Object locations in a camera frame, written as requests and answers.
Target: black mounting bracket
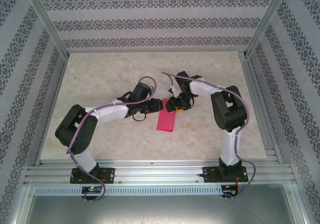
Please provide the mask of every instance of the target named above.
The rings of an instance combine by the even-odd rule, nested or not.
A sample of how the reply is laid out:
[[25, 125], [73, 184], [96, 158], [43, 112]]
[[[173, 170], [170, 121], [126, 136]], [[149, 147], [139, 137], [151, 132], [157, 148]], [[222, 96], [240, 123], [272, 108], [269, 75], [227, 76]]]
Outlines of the black mounting bracket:
[[[113, 184], [115, 179], [115, 168], [99, 168], [95, 177], [103, 181], [105, 184]], [[99, 184], [99, 182], [86, 174], [79, 168], [73, 168], [70, 177], [71, 184]]]
[[219, 158], [218, 167], [203, 167], [202, 174], [205, 183], [246, 183], [249, 181], [246, 167], [241, 166], [242, 162], [227, 166]]

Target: beige tabletop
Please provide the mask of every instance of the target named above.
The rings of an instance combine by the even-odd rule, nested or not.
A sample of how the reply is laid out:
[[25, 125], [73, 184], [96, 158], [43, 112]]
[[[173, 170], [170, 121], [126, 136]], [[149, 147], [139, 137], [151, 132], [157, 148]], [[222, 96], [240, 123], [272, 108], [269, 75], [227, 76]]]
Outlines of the beige tabletop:
[[[256, 116], [238, 53], [233, 52], [131, 52], [73, 53], [70, 55], [41, 159], [69, 159], [55, 137], [55, 130], [69, 111], [79, 104], [97, 107], [132, 91], [142, 76], [157, 81], [154, 98], [170, 97], [170, 80], [162, 71], [186, 71], [221, 86], [235, 85], [248, 103], [250, 122], [241, 134], [243, 158], [266, 158]], [[143, 122], [132, 117], [96, 128], [89, 146], [96, 159], [114, 160], [203, 160], [217, 159], [222, 151], [222, 131], [217, 126], [212, 104], [195, 99], [191, 110], [177, 113], [172, 133], [157, 131], [159, 113]]]

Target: wall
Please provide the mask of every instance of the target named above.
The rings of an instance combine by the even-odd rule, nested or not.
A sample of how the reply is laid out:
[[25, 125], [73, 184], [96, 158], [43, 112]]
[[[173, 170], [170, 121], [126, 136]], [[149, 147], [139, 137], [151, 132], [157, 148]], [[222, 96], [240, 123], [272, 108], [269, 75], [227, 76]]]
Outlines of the wall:
[[281, 153], [320, 223], [320, 0], [282, 0], [250, 58]]
[[246, 49], [270, 0], [42, 0], [69, 52]]
[[0, 2], [0, 224], [35, 163], [64, 60], [28, 0]]

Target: purple cable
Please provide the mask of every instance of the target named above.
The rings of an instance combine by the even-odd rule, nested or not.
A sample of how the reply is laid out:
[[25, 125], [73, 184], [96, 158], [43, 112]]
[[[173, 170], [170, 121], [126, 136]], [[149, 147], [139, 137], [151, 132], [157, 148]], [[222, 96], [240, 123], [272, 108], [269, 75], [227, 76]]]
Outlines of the purple cable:
[[236, 195], [235, 197], [233, 197], [233, 199], [238, 198], [239, 196], [241, 196], [241, 195], [245, 192], [245, 190], [248, 188], [248, 186], [249, 186], [250, 183], [253, 181], [253, 179], [254, 179], [254, 177], [255, 177], [255, 175], [256, 175], [256, 166], [253, 164], [253, 162], [250, 162], [250, 161], [248, 161], [248, 160], [242, 159], [242, 158], [238, 155], [238, 151], [237, 151], [238, 134], [239, 134], [239, 132], [240, 132], [243, 128], [246, 127], [246, 125], [248, 124], [249, 119], [250, 119], [249, 107], [248, 107], [247, 103], [246, 103], [238, 94], [236, 94], [235, 92], [232, 92], [232, 91], [230, 91], [230, 90], [228, 90], [228, 89], [226, 89], [226, 88], [222, 88], [222, 87], [220, 87], [220, 86], [217, 86], [217, 85], [215, 85], [215, 84], [213, 84], [213, 83], [210, 83], [210, 82], [207, 82], [207, 81], [203, 81], [203, 80], [194, 79], [194, 78], [187, 78], [187, 77], [182, 77], [182, 76], [178, 76], [178, 75], [173, 75], [173, 74], [166, 73], [166, 72], [162, 72], [162, 73], [165, 74], [165, 75], [167, 75], [167, 76], [169, 76], [169, 77], [172, 76], [172, 77], [175, 77], [175, 78], [183, 78], [183, 79], [187, 79], [187, 80], [191, 80], [191, 81], [195, 81], [195, 82], [205, 83], [205, 84], [207, 84], [207, 85], [210, 85], [210, 86], [213, 87], [213, 88], [216, 88], [216, 89], [219, 89], [219, 90], [223, 90], [223, 91], [226, 91], [226, 92], [232, 94], [233, 96], [237, 97], [237, 98], [243, 103], [243, 105], [244, 105], [244, 107], [245, 107], [245, 110], [246, 110], [246, 113], [247, 113], [247, 118], [246, 118], [245, 123], [244, 123], [244, 124], [236, 131], [236, 133], [235, 133], [234, 153], [235, 153], [235, 156], [236, 156], [239, 160], [241, 160], [242, 162], [249, 163], [249, 164], [252, 165], [252, 167], [253, 167], [253, 174], [252, 174], [252, 177], [251, 177], [251, 179], [249, 180], [248, 184], [247, 184], [247, 185], [245, 186], [245, 188], [242, 190], [242, 192], [240, 192], [238, 195]]
[[91, 177], [91, 178], [95, 179], [96, 181], [98, 181], [99, 183], [101, 183], [101, 186], [103, 187], [103, 193], [102, 193], [102, 195], [100, 195], [99, 197], [97, 197], [97, 198], [94, 199], [94, 200], [87, 200], [87, 199], [86, 199], [87, 193], [85, 193], [85, 194], [84, 194], [84, 197], [83, 197], [85, 202], [92, 203], [92, 202], [96, 202], [96, 201], [100, 200], [100, 199], [105, 195], [105, 193], [106, 193], [106, 186], [105, 186], [105, 184], [103, 183], [103, 181], [101, 181], [99, 178], [91, 175], [91, 174], [88, 173], [85, 169], [83, 169], [83, 168], [79, 165], [79, 163], [76, 161], [76, 159], [74, 158], [73, 154], [71, 153], [71, 148], [72, 148], [72, 146], [74, 145], [74, 143], [75, 143], [75, 141], [76, 141], [76, 138], [77, 138], [77, 135], [78, 135], [78, 133], [79, 133], [79, 131], [80, 131], [80, 128], [82, 127], [82, 125], [84, 124], [85, 120], [87, 119], [87, 117], [88, 117], [91, 113], [96, 112], [96, 111], [98, 111], [98, 110], [100, 110], [100, 109], [102, 109], [102, 108], [111, 107], [111, 106], [127, 106], [127, 105], [132, 105], [132, 104], [139, 104], [139, 103], [143, 103], [143, 102], [146, 102], [146, 101], [148, 101], [149, 99], [151, 99], [151, 98], [154, 96], [155, 92], [156, 92], [157, 83], [156, 83], [155, 79], [152, 78], [152, 77], [150, 77], [150, 76], [144, 76], [144, 77], [142, 77], [141, 79], [139, 79], [138, 83], [140, 83], [140, 82], [141, 82], [143, 79], [145, 79], [145, 78], [151, 79], [151, 80], [153, 81], [153, 83], [154, 83], [154, 86], [155, 86], [154, 89], [153, 89], [152, 92], [151, 92], [151, 95], [150, 95], [149, 97], [147, 97], [147, 98], [144, 99], [144, 100], [137, 101], [137, 102], [131, 102], [131, 103], [110, 103], [110, 104], [102, 105], [102, 106], [100, 106], [100, 107], [98, 107], [98, 108], [96, 108], [96, 109], [94, 109], [94, 110], [91, 110], [90, 112], [88, 112], [88, 113], [82, 118], [81, 122], [80, 122], [79, 125], [78, 125], [78, 128], [76, 129], [76, 131], [75, 131], [75, 133], [74, 133], [74, 135], [73, 135], [73, 137], [72, 137], [72, 139], [71, 139], [71, 142], [70, 142], [69, 147], [68, 147], [68, 149], [67, 149], [67, 151], [66, 151], [66, 154], [70, 155], [70, 157], [71, 157], [71, 159], [73, 160], [74, 164], [75, 164], [83, 173], [85, 173], [85, 174], [88, 175], [89, 177]]

